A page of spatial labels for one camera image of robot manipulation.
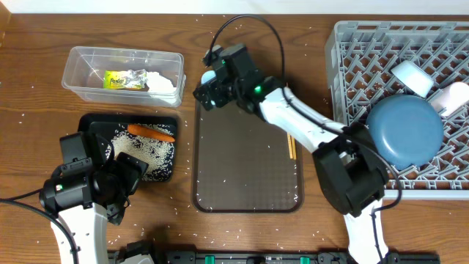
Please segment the light blue cup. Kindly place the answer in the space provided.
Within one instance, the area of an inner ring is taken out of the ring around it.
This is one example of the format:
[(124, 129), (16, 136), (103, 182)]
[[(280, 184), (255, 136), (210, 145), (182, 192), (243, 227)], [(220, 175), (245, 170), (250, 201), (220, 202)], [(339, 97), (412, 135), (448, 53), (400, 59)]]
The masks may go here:
[(208, 70), (201, 77), (202, 105), (210, 111), (216, 107), (214, 89), (216, 88), (216, 74), (214, 70)]

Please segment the white rice pile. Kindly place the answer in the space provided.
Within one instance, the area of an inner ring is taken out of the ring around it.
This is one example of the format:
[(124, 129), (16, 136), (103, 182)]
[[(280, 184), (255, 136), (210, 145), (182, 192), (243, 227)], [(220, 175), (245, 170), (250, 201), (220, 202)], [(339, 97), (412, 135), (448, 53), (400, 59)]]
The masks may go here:
[(128, 127), (118, 124), (110, 143), (114, 146), (115, 156), (126, 153), (148, 164), (142, 177), (147, 182), (166, 182), (173, 174), (175, 143), (135, 135)]

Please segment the orange carrot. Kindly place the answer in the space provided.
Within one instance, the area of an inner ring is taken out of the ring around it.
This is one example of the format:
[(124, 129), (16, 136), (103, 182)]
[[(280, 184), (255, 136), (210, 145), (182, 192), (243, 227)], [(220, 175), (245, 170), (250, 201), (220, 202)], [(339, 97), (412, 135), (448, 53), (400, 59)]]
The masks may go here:
[(162, 142), (175, 142), (174, 137), (141, 125), (128, 125), (128, 132), (133, 134), (134, 136), (143, 136), (150, 139), (156, 139)]

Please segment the white napkin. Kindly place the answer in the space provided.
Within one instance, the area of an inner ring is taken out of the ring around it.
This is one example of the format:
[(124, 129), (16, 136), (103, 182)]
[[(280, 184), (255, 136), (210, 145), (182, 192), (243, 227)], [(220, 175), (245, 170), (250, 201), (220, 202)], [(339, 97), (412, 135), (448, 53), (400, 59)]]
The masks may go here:
[(147, 72), (148, 92), (170, 94), (176, 91), (173, 83), (159, 72)]

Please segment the green snack wrapper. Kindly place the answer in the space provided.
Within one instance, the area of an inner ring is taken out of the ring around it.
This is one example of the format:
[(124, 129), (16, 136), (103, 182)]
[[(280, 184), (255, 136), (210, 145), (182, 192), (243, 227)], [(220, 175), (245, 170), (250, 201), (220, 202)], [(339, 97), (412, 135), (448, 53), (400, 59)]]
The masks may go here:
[(104, 73), (103, 88), (104, 89), (124, 89), (128, 82), (127, 71), (107, 70)]

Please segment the dark blue plate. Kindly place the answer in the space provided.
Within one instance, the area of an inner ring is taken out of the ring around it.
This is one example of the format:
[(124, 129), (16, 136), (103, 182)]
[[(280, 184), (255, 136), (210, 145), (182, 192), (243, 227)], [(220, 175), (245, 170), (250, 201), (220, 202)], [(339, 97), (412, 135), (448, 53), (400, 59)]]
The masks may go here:
[(366, 125), (378, 153), (398, 170), (430, 162), (443, 143), (440, 115), (413, 95), (382, 99), (369, 112)]

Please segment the light blue rice bowl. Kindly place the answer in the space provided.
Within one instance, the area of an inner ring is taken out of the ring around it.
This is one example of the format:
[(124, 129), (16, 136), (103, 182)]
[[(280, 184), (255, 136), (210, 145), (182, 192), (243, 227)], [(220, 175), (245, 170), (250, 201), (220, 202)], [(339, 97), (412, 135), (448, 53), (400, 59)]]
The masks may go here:
[(422, 98), (425, 98), (428, 95), (434, 84), (430, 75), (408, 60), (405, 60), (396, 67), (393, 67), (391, 72), (406, 87)]

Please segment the pink cup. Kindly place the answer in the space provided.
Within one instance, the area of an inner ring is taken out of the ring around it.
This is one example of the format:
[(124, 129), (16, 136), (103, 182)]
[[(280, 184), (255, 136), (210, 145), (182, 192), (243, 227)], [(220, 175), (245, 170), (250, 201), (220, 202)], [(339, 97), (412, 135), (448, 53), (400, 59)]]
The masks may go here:
[(447, 117), (468, 102), (468, 93), (469, 90), (466, 83), (454, 82), (442, 89), (430, 104), (440, 116)]

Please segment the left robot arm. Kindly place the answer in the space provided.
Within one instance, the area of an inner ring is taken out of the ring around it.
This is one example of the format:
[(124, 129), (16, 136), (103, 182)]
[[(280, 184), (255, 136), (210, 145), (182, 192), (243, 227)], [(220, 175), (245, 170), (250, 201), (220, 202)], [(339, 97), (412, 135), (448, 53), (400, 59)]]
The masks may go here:
[(40, 204), (62, 263), (107, 263), (106, 229), (122, 222), (129, 197), (148, 165), (96, 133), (77, 132), (60, 139), (63, 163), (45, 181)]

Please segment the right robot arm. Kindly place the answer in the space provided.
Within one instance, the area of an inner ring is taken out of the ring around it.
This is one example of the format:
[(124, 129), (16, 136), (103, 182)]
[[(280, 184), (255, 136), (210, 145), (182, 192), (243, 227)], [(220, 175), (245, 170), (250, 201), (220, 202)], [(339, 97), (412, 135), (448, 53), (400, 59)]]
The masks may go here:
[(193, 96), (207, 111), (234, 101), (249, 114), (287, 132), (311, 154), (320, 188), (343, 215), (348, 251), (357, 263), (384, 263), (389, 253), (380, 219), (388, 172), (368, 129), (324, 117), (279, 78), (265, 76), (243, 44), (210, 47), (209, 68)]

